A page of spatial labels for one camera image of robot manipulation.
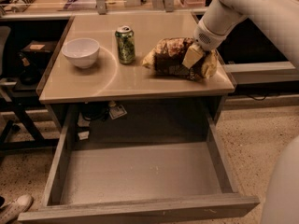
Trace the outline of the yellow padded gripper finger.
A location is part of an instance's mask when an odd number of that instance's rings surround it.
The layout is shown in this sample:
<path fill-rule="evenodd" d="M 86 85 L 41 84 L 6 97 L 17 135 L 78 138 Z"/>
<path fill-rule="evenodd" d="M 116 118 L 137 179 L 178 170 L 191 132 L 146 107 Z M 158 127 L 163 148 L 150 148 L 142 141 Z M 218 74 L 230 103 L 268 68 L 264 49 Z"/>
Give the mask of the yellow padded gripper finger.
<path fill-rule="evenodd" d="M 190 69 L 205 56 L 203 49 L 196 43 L 188 47 L 182 64 Z"/>

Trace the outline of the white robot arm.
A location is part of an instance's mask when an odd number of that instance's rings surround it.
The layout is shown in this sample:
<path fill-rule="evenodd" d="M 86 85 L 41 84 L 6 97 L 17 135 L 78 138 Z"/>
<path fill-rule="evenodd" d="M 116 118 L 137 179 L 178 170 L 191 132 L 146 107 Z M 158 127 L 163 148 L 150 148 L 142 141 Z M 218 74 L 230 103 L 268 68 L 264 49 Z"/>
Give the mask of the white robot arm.
<path fill-rule="evenodd" d="M 204 50 L 217 48 L 245 18 L 299 68 L 299 3 L 296 0 L 212 0 L 194 29 Z M 280 154 L 270 178 L 260 224 L 299 224 L 299 137 Z"/>

